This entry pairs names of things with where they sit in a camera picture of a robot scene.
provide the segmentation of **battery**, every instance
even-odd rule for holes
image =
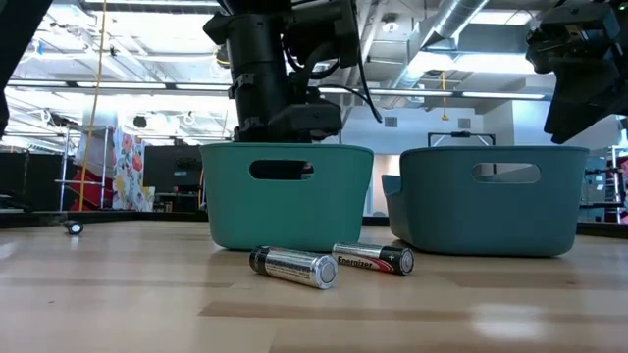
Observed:
[[[408,248],[336,243],[332,255],[340,265],[396,275],[408,275],[414,268],[414,255]]]
[[[329,289],[336,282],[338,263],[330,255],[320,255],[271,246],[251,251],[249,265],[258,274]]]

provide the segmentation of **aa battery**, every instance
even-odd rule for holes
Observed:
[[[408,248],[336,243],[332,255],[340,265],[396,275],[407,275],[414,268],[414,256]]]
[[[249,265],[258,274],[329,289],[336,282],[338,263],[330,255],[260,246],[249,256]]]

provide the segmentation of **silver battery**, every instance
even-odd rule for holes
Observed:
[[[408,275],[414,269],[414,255],[409,248],[358,243],[336,243],[334,258],[340,265],[360,269]]]
[[[334,257],[260,246],[249,256],[249,265],[258,274],[329,289],[336,283],[338,263]]]

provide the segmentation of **ceiling duct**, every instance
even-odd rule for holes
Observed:
[[[413,88],[423,75],[413,68],[420,67],[425,61],[421,58],[422,53],[425,53],[424,50],[443,41],[454,40],[488,3],[489,0],[444,0],[439,11],[425,20],[425,23],[431,24],[431,27],[427,30],[420,29],[419,50],[401,75],[392,82],[391,88]]]

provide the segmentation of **ceiling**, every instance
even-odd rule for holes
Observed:
[[[231,83],[229,70],[216,63],[217,46],[202,31],[203,25],[217,11],[216,7],[207,6],[212,1],[196,0],[196,6],[191,6],[195,5],[195,0],[158,0],[161,6],[146,5],[155,0],[110,1],[104,38],[103,80]],[[493,0],[480,14],[482,16],[477,17],[477,22],[525,25],[530,21],[529,12],[539,14],[554,2]],[[357,0],[358,23],[364,24],[361,28],[362,47],[368,49],[365,71],[371,86],[389,87],[405,70],[411,59],[408,58],[407,41],[413,38],[413,29],[433,16],[440,3],[441,0]],[[15,70],[14,78],[94,81],[98,72],[101,10],[102,4],[98,0],[55,1]],[[383,31],[382,14],[395,14],[398,30]],[[528,78],[521,74],[449,70],[445,72],[445,88],[511,90],[517,82]],[[338,71],[326,82],[356,85],[357,72]],[[443,86],[441,76],[423,75],[418,83],[433,89]],[[91,99],[89,94],[79,92],[32,92],[17,88],[7,88],[7,96],[13,115],[8,131],[13,132],[61,131],[42,120],[43,110],[80,123],[84,108],[80,102]],[[236,126],[235,106],[226,97],[151,98],[148,93],[138,97],[127,93],[119,98],[115,96],[112,94],[112,105],[125,108],[126,116],[163,115],[166,119],[179,121],[177,126],[181,133],[223,137],[233,133]],[[159,100],[159,109],[149,109],[151,99],[152,102]],[[442,102],[442,99],[427,99],[423,107],[432,109]],[[452,104],[478,108],[486,101],[456,99]],[[194,124],[189,124],[190,118],[185,118],[190,115],[194,115]]]

